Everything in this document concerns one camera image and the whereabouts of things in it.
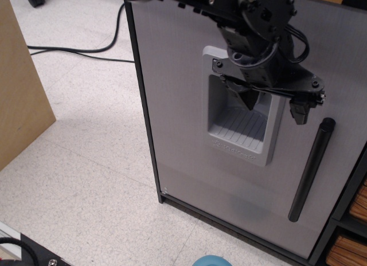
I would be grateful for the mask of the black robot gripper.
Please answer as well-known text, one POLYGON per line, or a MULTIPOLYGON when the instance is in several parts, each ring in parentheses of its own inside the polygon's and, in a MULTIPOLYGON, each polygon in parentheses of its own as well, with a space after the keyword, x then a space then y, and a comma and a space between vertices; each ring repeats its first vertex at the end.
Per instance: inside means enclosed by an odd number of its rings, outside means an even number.
POLYGON ((311 108, 323 104, 323 81, 300 64, 292 64, 279 53, 257 65, 240 53, 213 60, 213 72, 219 75, 227 92, 242 107, 252 111, 259 93, 270 93, 290 100, 290 112, 297 125, 305 125, 311 108))

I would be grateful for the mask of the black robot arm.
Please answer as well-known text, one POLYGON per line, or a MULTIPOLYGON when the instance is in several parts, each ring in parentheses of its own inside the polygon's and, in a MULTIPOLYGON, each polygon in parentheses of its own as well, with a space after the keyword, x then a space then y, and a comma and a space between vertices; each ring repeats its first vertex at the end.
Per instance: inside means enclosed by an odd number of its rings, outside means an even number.
POLYGON ((324 102, 322 80, 301 66, 310 46, 290 24, 297 14, 294 0, 175 1, 216 23, 228 56, 214 61, 212 69, 243 106, 253 109, 261 93, 286 97, 292 117, 304 125, 310 110, 324 102))

